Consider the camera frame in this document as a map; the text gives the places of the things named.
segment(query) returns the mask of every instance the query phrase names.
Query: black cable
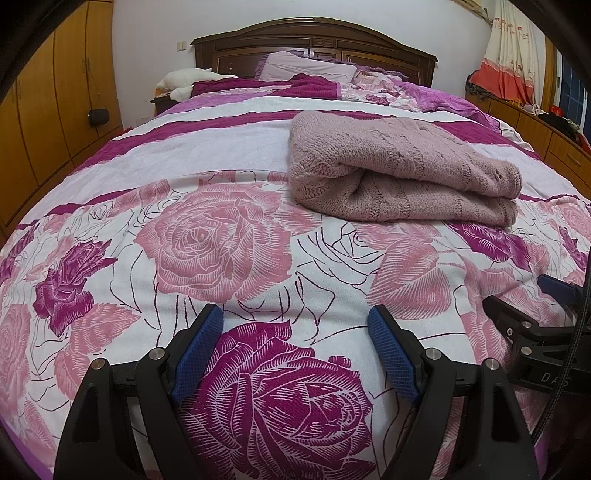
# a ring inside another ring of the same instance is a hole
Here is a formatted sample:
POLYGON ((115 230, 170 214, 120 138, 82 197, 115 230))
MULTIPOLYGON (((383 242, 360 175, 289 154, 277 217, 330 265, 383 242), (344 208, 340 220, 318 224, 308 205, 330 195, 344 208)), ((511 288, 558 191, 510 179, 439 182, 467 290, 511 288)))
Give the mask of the black cable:
POLYGON ((552 419, 552 415, 556 409, 556 405, 562 392, 566 386, 566 380, 570 371, 570 367, 573 363, 574 356, 577 353, 577 349, 579 348, 579 340, 581 340, 581 335, 585 330, 585 326, 587 325, 587 321, 589 320, 589 304, 591 303, 591 252, 589 252, 589 257, 587 259, 587 271, 585 272, 585 283, 583 285, 583 295, 582 295, 582 306, 580 311, 577 312, 577 324, 574 327, 573 336, 570 339, 569 349, 566 352, 566 356, 564 357, 564 362, 562 364, 562 369, 560 370, 560 374, 558 375, 558 380, 556 382, 556 386, 554 387, 554 391, 542 412, 538 423, 535 425, 534 431, 531 432, 531 441, 535 445, 542 433, 544 433, 545 428, 548 426, 550 420, 552 419))

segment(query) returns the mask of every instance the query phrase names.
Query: bedsheet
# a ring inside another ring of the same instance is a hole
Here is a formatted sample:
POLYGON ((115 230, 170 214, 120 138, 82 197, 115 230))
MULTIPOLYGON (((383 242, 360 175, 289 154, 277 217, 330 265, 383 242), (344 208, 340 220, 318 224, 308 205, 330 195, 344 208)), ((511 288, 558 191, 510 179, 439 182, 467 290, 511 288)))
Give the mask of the bedsheet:
MULTIPOLYGON (((425 347, 473 363, 508 360, 482 310, 488 295, 542 325, 571 323, 535 278, 582 284, 591 206, 526 145, 456 113, 269 87, 280 91, 204 92, 110 141, 0 251, 0 417, 44 465, 41 478, 90 362, 139 359, 207 302, 223 309, 224 333, 180 418, 207 471, 228 480, 384 472, 411 409, 367 334, 374 304, 425 347), (306 210, 287 183, 290 124, 303 110, 419 118, 511 161, 524 179, 516 223, 370 224, 306 210)), ((545 396, 517 398, 532 428, 545 396)), ((457 399, 433 478, 446 472, 460 409, 457 399)), ((132 415, 158 478, 136 404, 132 415)), ((537 453, 543 468, 543 445, 537 453)))

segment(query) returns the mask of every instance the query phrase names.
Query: wardrobe handle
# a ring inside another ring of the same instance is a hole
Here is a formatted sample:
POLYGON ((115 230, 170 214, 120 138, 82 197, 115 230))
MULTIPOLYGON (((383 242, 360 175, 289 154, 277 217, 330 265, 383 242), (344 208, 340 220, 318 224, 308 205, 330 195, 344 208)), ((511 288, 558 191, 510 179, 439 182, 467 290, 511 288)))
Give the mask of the wardrobe handle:
POLYGON ((579 167, 581 166, 581 162, 579 162, 576 158, 574 158, 570 153, 567 153, 566 156, 569 158, 569 160, 571 162, 578 165, 579 167))

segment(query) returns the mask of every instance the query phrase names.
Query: pillow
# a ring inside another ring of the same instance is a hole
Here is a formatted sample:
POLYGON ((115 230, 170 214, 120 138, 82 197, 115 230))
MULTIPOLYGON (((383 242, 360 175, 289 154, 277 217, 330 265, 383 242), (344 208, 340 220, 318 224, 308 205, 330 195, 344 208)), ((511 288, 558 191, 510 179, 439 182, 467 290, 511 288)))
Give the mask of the pillow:
POLYGON ((305 73, 324 77, 331 82, 350 82, 356 72, 355 65, 305 59, 288 51, 278 51, 268 56, 259 80, 263 82, 291 80, 294 75, 305 73))
MULTIPOLYGON (((307 59, 327 61, 329 63, 342 63, 345 65, 355 65, 357 67, 357 73, 359 73, 361 71, 379 72, 379 73, 383 73, 384 75, 387 75, 389 77, 396 77, 397 80, 401 80, 403 82, 408 80, 407 75, 403 74, 402 72, 397 72, 396 70, 385 70, 382 67, 369 67, 369 66, 365 66, 365 65, 357 65, 356 63, 354 63, 352 61, 344 61, 344 60, 337 60, 337 59, 320 59, 318 57, 308 55, 306 52, 301 51, 301 50, 287 50, 287 51, 289 53, 293 53, 294 55, 297 55, 298 57, 304 57, 307 59)), ((265 63, 267 63, 267 58, 269 57, 269 55, 271 55, 271 54, 265 53, 263 56, 261 56, 258 63, 256 64, 255 80, 261 79, 261 73, 262 73, 263 68, 265 67, 265 63)))
POLYGON ((170 92, 170 99, 174 100, 175 102, 184 102, 191 98, 191 92, 193 91, 193 85, 189 85, 188 87, 178 87, 175 88, 172 92, 170 92))
POLYGON ((195 82, 204 82, 208 80, 220 80, 224 78, 236 78, 236 75, 220 75, 212 72, 211 69, 181 69, 170 72, 164 77, 156 87, 174 90, 179 87, 189 87, 195 82))

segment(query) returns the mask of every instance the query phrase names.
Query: blue gripper pad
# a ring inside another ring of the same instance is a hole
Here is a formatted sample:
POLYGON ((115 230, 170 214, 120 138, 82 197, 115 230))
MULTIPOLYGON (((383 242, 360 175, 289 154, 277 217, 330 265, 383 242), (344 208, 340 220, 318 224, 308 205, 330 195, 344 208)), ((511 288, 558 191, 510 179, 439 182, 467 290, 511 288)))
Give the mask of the blue gripper pad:
POLYGON ((369 311, 368 332, 392 386, 398 395, 416 404, 421 394, 416 387, 415 368, 377 307, 369 311))
POLYGON ((542 292, 550 295, 561 305, 572 306, 579 301, 572 285, 556 278, 549 277, 548 275, 540 275, 538 277, 538 286, 542 292))
POLYGON ((177 364, 176 381, 170 393, 175 406, 195 392, 222 330, 223 312, 214 306, 177 364))

